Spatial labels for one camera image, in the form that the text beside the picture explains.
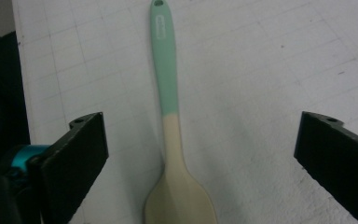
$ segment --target beige spoon head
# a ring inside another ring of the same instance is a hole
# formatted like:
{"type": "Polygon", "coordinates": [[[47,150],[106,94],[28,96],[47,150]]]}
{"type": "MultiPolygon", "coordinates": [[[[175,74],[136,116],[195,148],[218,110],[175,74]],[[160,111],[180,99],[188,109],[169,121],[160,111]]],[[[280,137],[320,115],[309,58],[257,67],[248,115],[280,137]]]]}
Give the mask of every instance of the beige spoon head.
{"type": "Polygon", "coordinates": [[[187,172],[163,175],[145,207],[146,224],[215,224],[205,189],[187,172]]]}

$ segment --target embossed logo on handle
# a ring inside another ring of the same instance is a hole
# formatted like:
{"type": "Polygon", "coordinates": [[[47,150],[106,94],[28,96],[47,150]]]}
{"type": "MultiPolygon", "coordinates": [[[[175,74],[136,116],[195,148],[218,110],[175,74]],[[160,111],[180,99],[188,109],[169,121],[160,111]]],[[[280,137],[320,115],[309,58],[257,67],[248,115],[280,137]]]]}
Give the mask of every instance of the embossed logo on handle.
{"type": "Polygon", "coordinates": [[[166,31],[165,31],[165,19],[163,15],[156,16],[156,36],[157,39],[165,39],[166,31]]]}

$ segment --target black cloth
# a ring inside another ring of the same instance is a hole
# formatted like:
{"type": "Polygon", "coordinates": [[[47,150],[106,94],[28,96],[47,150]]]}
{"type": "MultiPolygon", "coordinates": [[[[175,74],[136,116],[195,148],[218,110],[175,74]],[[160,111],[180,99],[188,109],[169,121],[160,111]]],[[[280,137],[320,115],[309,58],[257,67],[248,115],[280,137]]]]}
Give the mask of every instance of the black cloth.
{"type": "Polygon", "coordinates": [[[16,33],[0,37],[0,160],[16,145],[29,145],[30,136],[16,33]]]}

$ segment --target white table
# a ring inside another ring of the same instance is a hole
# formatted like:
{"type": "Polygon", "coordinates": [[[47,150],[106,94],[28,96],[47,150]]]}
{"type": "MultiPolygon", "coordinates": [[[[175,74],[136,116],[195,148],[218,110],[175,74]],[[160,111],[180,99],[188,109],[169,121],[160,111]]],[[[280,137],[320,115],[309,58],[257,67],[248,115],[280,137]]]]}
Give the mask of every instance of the white table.
{"type": "MultiPolygon", "coordinates": [[[[149,0],[14,0],[33,144],[103,111],[72,223],[142,223],[163,170],[149,0]]],[[[169,1],[186,163],[219,223],[357,223],[293,158],[302,110],[358,133],[358,0],[169,1]]]]}

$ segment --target spatula handle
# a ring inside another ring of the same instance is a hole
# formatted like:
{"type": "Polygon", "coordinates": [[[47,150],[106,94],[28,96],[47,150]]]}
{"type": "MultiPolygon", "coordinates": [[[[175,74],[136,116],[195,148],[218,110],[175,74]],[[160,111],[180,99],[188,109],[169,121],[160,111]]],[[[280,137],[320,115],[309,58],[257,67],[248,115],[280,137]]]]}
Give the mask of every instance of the spatula handle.
{"type": "Polygon", "coordinates": [[[151,40],[162,116],[178,113],[176,49],[172,15],[165,0],[153,0],[151,40]]]}

